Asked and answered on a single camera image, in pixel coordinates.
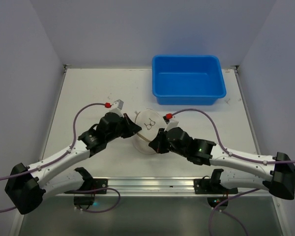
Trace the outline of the white mesh laundry bag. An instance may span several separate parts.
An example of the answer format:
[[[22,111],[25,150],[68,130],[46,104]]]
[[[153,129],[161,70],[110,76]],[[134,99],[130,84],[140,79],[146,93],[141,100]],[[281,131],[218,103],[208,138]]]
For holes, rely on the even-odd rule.
[[[143,154],[156,154],[149,143],[155,139],[160,128],[166,127],[163,117],[152,109],[145,109],[136,114],[135,124],[142,130],[133,137],[133,146]]]

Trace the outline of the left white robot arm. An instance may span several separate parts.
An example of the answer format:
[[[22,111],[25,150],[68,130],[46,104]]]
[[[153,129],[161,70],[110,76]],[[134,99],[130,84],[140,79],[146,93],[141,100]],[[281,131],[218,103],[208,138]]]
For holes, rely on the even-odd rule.
[[[34,211],[47,198],[70,191],[89,191],[93,178],[85,168],[71,174],[64,171],[103,151],[117,138],[130,138],[141,131],[127,114],[106,113],[58,153],[33,164],[15,165],[8,177],[5,192],[22,215]]]

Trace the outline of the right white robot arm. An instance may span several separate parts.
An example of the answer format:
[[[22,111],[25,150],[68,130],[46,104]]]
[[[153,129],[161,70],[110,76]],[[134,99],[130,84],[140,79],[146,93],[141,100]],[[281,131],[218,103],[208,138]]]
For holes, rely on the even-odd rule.
[[[212,188],[256,188],[284,200],[295,198],[295,165],[285,153],[234,153],[213,141],[194,139],[179,127],[159,129],[149,147],[159,154],[176,153],[195,165],[218,166],[210,178]]]

